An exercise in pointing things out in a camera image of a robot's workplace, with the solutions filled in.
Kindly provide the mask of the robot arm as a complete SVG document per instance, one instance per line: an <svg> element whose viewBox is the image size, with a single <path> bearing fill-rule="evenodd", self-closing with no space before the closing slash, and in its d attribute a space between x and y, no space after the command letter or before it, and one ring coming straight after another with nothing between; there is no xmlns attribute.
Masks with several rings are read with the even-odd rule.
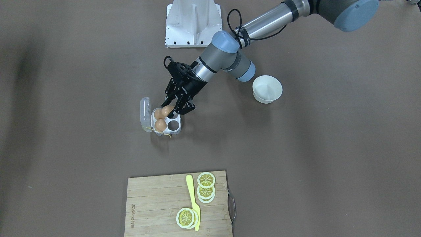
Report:
<svg viewBox="0 0 421 237"><path fill-rule="evenodd" d="M171 79L165 89L162 107L176 100L174 108L164 116L173 118L195 109L196 94L223 70L237 80L253 78L256 67L241 51L253 41L268 39L281 33L285 27L301 17L318 14L343 32L351 32L369 22L379 7L378 0L283 0L246 24L240 23L230 32L216 32L210 44L190 65L175 62L170 56L166 69Z"/></svg>

